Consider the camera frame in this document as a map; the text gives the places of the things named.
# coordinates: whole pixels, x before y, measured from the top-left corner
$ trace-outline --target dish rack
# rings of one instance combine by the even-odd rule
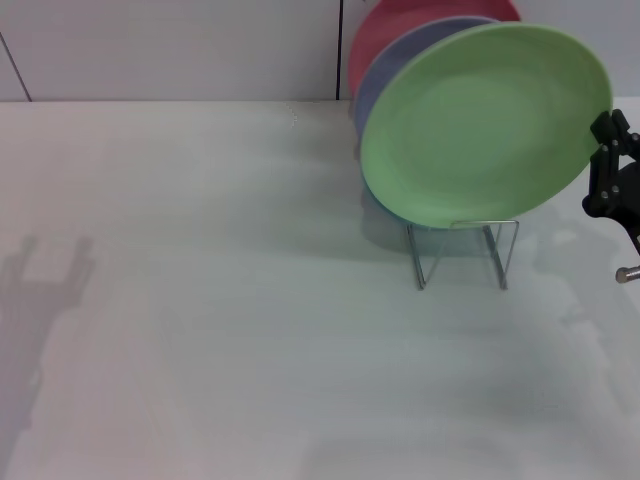
[[[503,266],[502,259],[500,257],[500,253],[498,252],[498,245],[500,243],[500,237],[502,236],[502,232],[504,230],[503,227],[512,226],[513,227],[513,237],[511,238],[509,253],[507,255],[507,261]],[[494,236],[492,227],[497,227],[498,231]],[[501,290],[508,289],[507,283],[507,273],[509,272],[509,266],[511,265],[511,258],[513,257],[513,250],[516,244],[516,239],[518,237],[518,232],[520,231],[520,222],[518,220],[486,220],[486,221],[457,221],[453,222],[450,227],[447,229],[445,240],[440,245],[438,249],[438,253],[431,264],[431,268],[429,269],[429,273],[426,278],[424,276],[424,272],[422,270],[422,263],[420,261],[420,252],[418,251],[418,246],[416,243],[415,237],[415,229],[416,225],[408,224],[405,227],[405,233],[407,234],[407,239],[409,243],[409,252],[411,254],[411,258],[413,260],[413,267],[415,270],[416,280],[418,283],[418,289],[424,290],[427,285],[433,279],[433,276],[438,269],[438,265],[440,264],[440,260],[444,256],[444,253],[447,249],[447,245],[451,238],[451,233],[455,230],[460,229],[468,229],[468,228],[482,228],[482,233],[489,248],[489,253],[491,255],[491,259],[493,260],[493,264],[496,270],[496,274],[498,276],[498,285]]]

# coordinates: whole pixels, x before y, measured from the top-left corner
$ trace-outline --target pink plate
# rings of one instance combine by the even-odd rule
[[[358,29],[351,47],[351,92],[355,95],[371,62],[401,35],[428,22],[464,15],[520,20],[509,0],[380,0]]]

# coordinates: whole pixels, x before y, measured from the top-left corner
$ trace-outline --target white wall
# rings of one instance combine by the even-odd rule
[[[26,100],[25,94],[16,77],[9,57],[0,43],[0,102]]]
[[[346,65],[358,26],[377,0],[344,0],[341,95],[350,97]],[[640,1],[515,0],[525,22],[553,25],[594,49],[618,96],[640,95]]]
[[[376,0],[344,0],[341,94]],[[525,21],[590,45],[640,95],[640,2],[515,0]],[[0,0],[0,31],[35,100],[335,98],[340,0]],[[0,100],[23,99],[0,52]]]

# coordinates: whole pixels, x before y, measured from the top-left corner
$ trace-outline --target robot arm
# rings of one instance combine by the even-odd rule
[[[629,123],[620,110],[602,113],[591,125],[600,147],[591,157],[589,194],[582,201],[593,218],[610,218],[627,231],[640,254],[640,135],[629,133]],[[620,156],[634,161],[619,168]],[[621,268],[618,283],[640,279],[640,266]]]

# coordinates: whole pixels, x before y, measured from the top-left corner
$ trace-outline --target white table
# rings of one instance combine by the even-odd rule
[[[637,479],[638,258],[586,172],[508,292],[457,255],[419,293],[345,103],[0,113],[0,480]]]

